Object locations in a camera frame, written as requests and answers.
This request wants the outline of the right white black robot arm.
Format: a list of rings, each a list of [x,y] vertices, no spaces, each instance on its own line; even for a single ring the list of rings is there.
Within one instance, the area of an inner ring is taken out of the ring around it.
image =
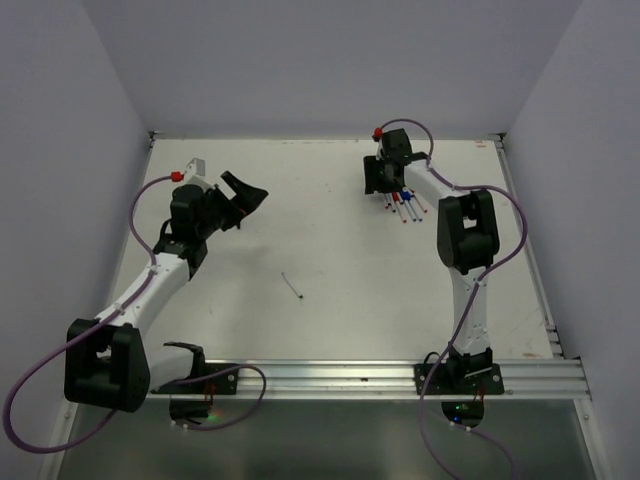
[[[491,193],[462,188],[439,174],[431,155],[415,152],[405,130],[374,130],[377,153],[363,159],[365,193],[415,192],[436,209],[436,247],[453,288],[454,325],[444,352],[414,366],[423,395],[465,395],[492,379],[486,280],[500,240]]]

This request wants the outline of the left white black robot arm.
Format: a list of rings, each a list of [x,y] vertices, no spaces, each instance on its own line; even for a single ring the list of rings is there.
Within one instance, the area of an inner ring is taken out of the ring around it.
[[[132,413],[146,395],[167,386],[185,392],[201,390],[215,378],[202,347],[179,341],[151,350],[146,334],[169,300],[195,276],[207,254],[207,241],[217,231],[237,228],[267,198],[230,172],[218,186],[175,172],[170,216],[150,260],[125,293],[96,318],[77,319],[67,331],[64,395],[67,400]]]

